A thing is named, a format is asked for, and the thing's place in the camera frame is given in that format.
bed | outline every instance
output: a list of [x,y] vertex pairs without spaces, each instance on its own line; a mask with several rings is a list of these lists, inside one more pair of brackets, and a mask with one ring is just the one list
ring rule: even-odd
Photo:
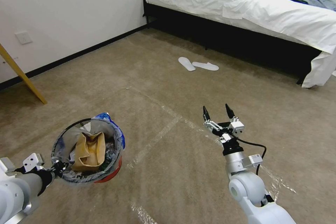
[[144,0],[144,12],[147,21],[149,16],[174,14],[316,48],[321,53],[302,65],[308,65],[298,81],[304,88],[324,85],[336,68],[336,12],[332,10],[290,0]]

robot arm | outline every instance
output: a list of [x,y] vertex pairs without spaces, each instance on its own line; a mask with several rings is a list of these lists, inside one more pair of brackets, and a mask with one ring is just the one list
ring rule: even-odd
[[230,122],[215,123],[203,107],[204,126],[219,137],[223,144],[223,155],[226,159],[229,191],[238,201],[248,219],[248,224],[295,224],[289,213],[277,205],[265,189],[263,180],[250,171],[258,167],[263,159],[259,154],[245,157],[243,148],[238,143],[238,137],[244,130],[233,111],[226,104]]
[[66,166],[57,162],[45,170],[40,154],[33,153],[15,169],[7,157],[0,158],[0,224],[17,224],[38,208],[41,195]]

wall outlet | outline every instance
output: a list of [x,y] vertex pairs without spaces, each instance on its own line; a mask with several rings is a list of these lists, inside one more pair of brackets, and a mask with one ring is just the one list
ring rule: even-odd
[[21,44],[27,44],[27,43],[33,42],[27,31],[21,31],[21,32],[15,33],[15,36],[17,37],[17,39],[19,40]]

slipper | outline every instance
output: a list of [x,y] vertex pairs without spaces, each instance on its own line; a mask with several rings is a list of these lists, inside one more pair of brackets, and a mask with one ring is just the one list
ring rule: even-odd
[[191,62],[186,57],[180,57],[178,61],[184,66],[188,71],[194,71],[196,68],[191,64]]
[[214,64],[211,64],[211,63],[199,63],[199,62],[193,62],[192,65],[194,67],[200,67],[200,68],[204,68],[204,69],[207,69],[207,70],[210,70],[210,71],[217,71],[219,69],[218,66],[214,65]]

wooden pole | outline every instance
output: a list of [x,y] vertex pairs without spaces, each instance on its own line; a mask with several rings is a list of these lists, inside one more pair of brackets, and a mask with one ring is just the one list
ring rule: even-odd
[[36,89],[27,75],[21,70],[21,68],[16,64],[12,57],[8,54],[5,48],[0,44],[0,55],[5,59],[8,65],[16,72],[18,76],[25,82],[25,84],[30,88],[30,90],[40,99],[43,104],[46,104],[47,101],[41,95],[41,93]]

